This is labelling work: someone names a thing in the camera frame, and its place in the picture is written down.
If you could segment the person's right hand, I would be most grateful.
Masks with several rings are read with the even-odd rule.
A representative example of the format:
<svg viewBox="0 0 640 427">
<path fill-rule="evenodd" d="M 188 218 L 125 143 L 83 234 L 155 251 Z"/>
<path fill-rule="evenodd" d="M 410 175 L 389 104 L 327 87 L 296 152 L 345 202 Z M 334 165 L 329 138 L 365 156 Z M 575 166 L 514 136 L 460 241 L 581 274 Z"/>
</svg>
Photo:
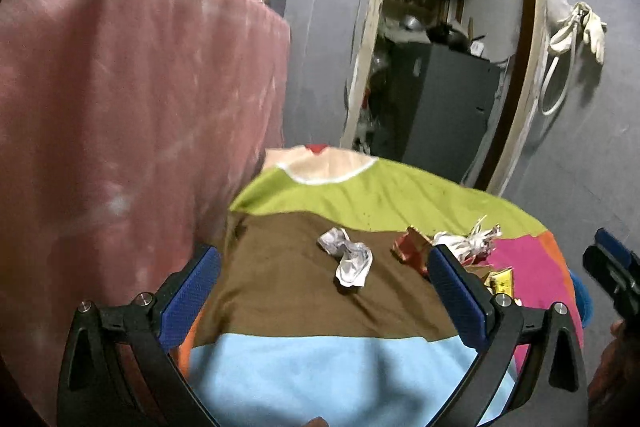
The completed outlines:
<svg viewBox="0 0 640 427">
<path fill-rule="evenodd" d="M 588 386 L 588 425 L 639 425 L 639 321 L 620 320 Z"/>
</svg>

